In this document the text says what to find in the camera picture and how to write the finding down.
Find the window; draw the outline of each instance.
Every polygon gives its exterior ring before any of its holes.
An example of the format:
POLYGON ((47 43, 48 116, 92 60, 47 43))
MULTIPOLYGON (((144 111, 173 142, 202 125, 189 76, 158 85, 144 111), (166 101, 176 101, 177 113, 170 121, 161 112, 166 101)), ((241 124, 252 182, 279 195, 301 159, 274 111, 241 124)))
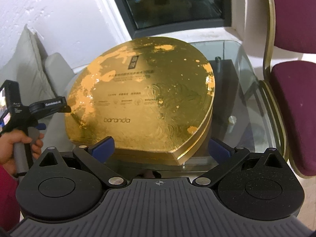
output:
POLYGON ((132 38, 231 26, 231 0, 115 0, 132 38))

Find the chair backrest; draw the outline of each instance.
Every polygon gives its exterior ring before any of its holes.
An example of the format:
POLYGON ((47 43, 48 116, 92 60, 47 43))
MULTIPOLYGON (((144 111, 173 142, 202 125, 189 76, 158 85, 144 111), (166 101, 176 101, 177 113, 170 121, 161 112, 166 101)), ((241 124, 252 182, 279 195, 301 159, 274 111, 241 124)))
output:
POLYGON ((294 52, 316 53, 316 0, 269 0, 264 64, 271 62, 273 45, 294 52))

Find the glass table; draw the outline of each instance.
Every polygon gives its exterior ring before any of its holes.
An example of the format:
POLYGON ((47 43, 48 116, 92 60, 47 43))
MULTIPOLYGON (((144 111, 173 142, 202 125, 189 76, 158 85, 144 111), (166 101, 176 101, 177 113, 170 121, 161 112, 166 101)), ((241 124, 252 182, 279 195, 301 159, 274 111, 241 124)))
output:
POLYGON ((181 166, 128 163, 110 158, 107 166, 127 179, 135 177, 140 169, 158 171, 163 178, 195 178, 217 165, 208 152, 211 137, 231 147, 243 146, 257 153, 280 146, 262 84, 242 45, 235 41, 191 44, 210 61, 215 76, 213 118, 208 137, 181 166))

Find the handheld controller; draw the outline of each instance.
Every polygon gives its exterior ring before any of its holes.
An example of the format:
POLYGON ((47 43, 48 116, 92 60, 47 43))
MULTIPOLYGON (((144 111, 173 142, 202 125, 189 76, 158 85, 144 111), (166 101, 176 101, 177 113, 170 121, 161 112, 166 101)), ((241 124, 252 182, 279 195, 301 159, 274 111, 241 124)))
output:
POLYGON ((33 165, 31 145, 39 137, 39 130, 35 127, 38 120, 56 112, 70 112, 65 97, 56 97, 24 106, 21 102, 18 82, 6 80, 0 87, 0 134, 13 129, 22 130, 32 138, 30 144, 15 143, 13 156, 16 162, 17 177, 21 181, 23 176, 33 165))

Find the human hand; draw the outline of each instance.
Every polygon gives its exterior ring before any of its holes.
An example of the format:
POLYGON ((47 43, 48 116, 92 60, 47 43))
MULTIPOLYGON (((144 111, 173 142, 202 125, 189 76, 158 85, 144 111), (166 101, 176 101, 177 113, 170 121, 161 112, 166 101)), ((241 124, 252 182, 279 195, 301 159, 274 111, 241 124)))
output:
MULTIPOLYGON (((39 139, 32 145, 32 155, 38 159, 41 155, 41 148, 44 134, 39 135, 39 139)), ((13 130, 9 133, 4 133, 0 137, 0 165, 10 174, 16 174, 16 166, 13 158, 13 144, 16 142, 30 143, 32 139, 28 137, 23 131, 13 130)))

